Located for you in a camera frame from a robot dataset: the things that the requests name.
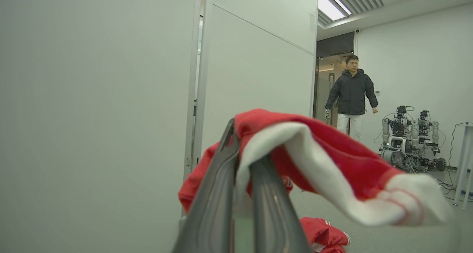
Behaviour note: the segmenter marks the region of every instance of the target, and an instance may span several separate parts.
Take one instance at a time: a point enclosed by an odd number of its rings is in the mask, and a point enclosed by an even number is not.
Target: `black puffer jacket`
[[[364,114],[365,94],[370,101],[371,107],[377,107],[378,100],[375,96],[373,82],[365,74],[365,71],[358,69],[356,75],[351,76],[351,73],[345,70],[331,88],[326,109],[330,110],[335,100],[338,99],[338,113]]]

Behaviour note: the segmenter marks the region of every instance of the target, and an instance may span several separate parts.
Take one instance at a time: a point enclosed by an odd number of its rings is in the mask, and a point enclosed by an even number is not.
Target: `cable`
[[[452,186],[452,189],[453,189],[453,180],[452,180],[452,176],[450,175],[450,169],[447,168],[446,171],[448,172],[448,177],[450,178],[450,183],[452,183],[451,186]]]
[[[446,197],[446,196],[444,196],[444,198],[451,199],[451,200],[453,200],[453,201],[455,200],[455,199],[453,199],[453,198],[449,198],[449,197]]]
[[[456,126],[458,125],[462,125],[462,124],[466,124],[466,123],[469,123],[469,122],[464,122],[464,123],[458,123],[455,125],[455,127],[453,128],[453,132],[452,132],[452,140],[450,142],[450,157],[448,158],[448,167],[451,167],[451,164],[450,164],[450,160],[452,158],[452,150],[453,150],[453,141],[455,140],[455,136],[454,136],[454,133],[455,133],[455,130],[456,130]]]
[[[442,187],[444,187],[444,188],[447,189],[447,190],[452,190],[451,188],[448,188],[448,187],[446,187],[446,186],[444,186],[444,185],[442,185],[442,184],[439,184],[439,185],[442,186]]]
[[[402,152],[402,150],[399,150],[398,152],[401,152],[402,154],[404,154],[404,156],[407,157],[407,159],[409,160],[409,166],[411,167],[412,171],[414,172],[414,174],[417,174],[417,172],[414,170],[414,167],[412,166],[412,162],[411,162],[411,158],[409,156],[407,156],[407,154],[405,154],[404,152]]]
[[[468,172],[468,170],[466,171],[466,178],[470,177],[470,172]]]
[[[445,134],[442,132],[442,130],[439,129],[439,131],[440,131],[440,133],[442,133],[442,135],[444,135],[444,142],[442,142],[442,146],[439,147],[439,148],[441,148],[441,147],[443,147],[443,145],[445,144],[446,136],[445,136]]]
[[[378,139],[378,137],[380,137],[380,135],[383,133],[383,131],[380,132],[380,134],[376,137],[376,139],[373,140],[374,143],[376,144],[383,144],[383,142],[376,142],[375,140]]]
[[[447,185],[447,186],[451,186],[451,187],[453,187],[453,185],[447,184],[447,183],[443,182],[443,181],[442,181],[442,180],[440,180],[440,179],[437,179],[437,180],[439,180],[439,181],[440,181],[442,184],[445,184],[445,185]]]

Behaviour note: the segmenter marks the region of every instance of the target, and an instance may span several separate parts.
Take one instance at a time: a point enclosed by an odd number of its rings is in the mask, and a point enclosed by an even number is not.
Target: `red garment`
[[[350,238],[346,233],[331,226],[324,219],[304,217],[300,223],[314,252],[345,253],[342,246],[350,244]]]
[[[241,140],[235,193],[251,193],[249,165],[270,152],[283,179],[318,193],[367,226],[446,223],[454,214],[427,175],[395,169],[360,142],[325,123],[295,114],[252,110],[235,116]],[[209,147],[179,191],[189,212],[217,144]],[[287,189],[292,189],[286,180]]]

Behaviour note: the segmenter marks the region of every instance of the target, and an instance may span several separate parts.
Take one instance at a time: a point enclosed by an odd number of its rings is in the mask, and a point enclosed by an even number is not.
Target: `white partition wall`
[[[0,0],[0,252],[171,250],[195,1]]]
[[[214,6],[203,146],[237,113],[264,108],[309,113],[313,56]]]
[[[201,58],[207,68],[199,75],[206,77],[199,82],[205,97],[197,99],[203,123],[196,122],[196,130],[202,126],[202,152],[238,113],[263,108],[311,114],[311,12],[316,15],[317,0],[206,1]]]
[[[382,118],[410,105],[415,119],[429,110],[431,120],[439,122],[441,156],[448,160],[451,151],[450,164],[458,165],[463,128],[456,128],[453,147],[452,132],[458,123],[473,122],[472,16],[473,4],[468,4],[360,31],[360,68],[380,91],[380,112],[368,112],[363,120],[365,145],[377,150],[382,138],[373,140],[382,130]]]

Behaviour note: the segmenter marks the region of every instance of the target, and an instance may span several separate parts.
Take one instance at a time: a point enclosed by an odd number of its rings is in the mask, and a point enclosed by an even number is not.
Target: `metal frame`
[[[360,33],[361,29],[355,29],[355,39],[353,39],[353,54],[358,54],[358,34]]]
[[[472,148],[473,148],[473,134],[472,134],[473,125],[460,124],[459,126],[463,126],[465,128],[465,131],[463,133],[462,150],[460,151],[460,157],[458,160],[458,169],[457,169],[458,175],[457,175],[457,183],[455,184],[456,190],[455,190],[455,198],[453,200],[453,205],[458,205],[460,194],[462,193],[462,190],[463,190],[463,179],[466,177],[466,172],[470,164],[470,157],[471,157]],[[468,185],[466,186],[465,198],[464,198],[463,207],[462,207],[463,211],[466,209],[466,203],[468,202],[468,197],[470,194],[470,186],[471,186],[471,180],[468,179]]]
[[[335,85],[335,73],[329,73],[328,76],[329,76],[328,80],[330,82],[330,89],[328,91],[330,92],[331,89],[333,88],[333,85]],[[330,125],[333,126],[333,110],[330,110]]]
[[[195,84],[197,74],[197,50],[199,45],[199,21],[201,11],[201,0],[194,1],[194,20],[192,29],[192,46],[191,46],[191,71],[189,77],[189,90],[187,98],[187,125],[186,125],[186,151],[184,152],[184,174],[183,180],[191,172],[192,164],[192,137],[194,133],[194,97]]]
[[[318,13],[319,0],[316,0],[316,8]],[[314,62],[312,64],[312,89],[310,93],[310,110],[309,117],[315,117],[316,102],[317,102],[317,79],[318,79],[318,60],[317,60],[317,22],[318,18],[315,18],[316,29],[314,31]]]
[[[197,92],[197,105],[195,111],[195,126],[194,126],[194,156],[191,164],[191,171],[194,170],[199,163],[199,158],[202,154],[202,138],[204,128],[204,113],[205,113],[205,96],[207,89],[207,70],[208,70],[208,55],[210,52],[210,37],[211,37],[211,21],[212,21],[212,6],[213,0],[205,0],[204,16],[202,24],[202,43],[201,43],[201,59],[199,64],[199,82]]]

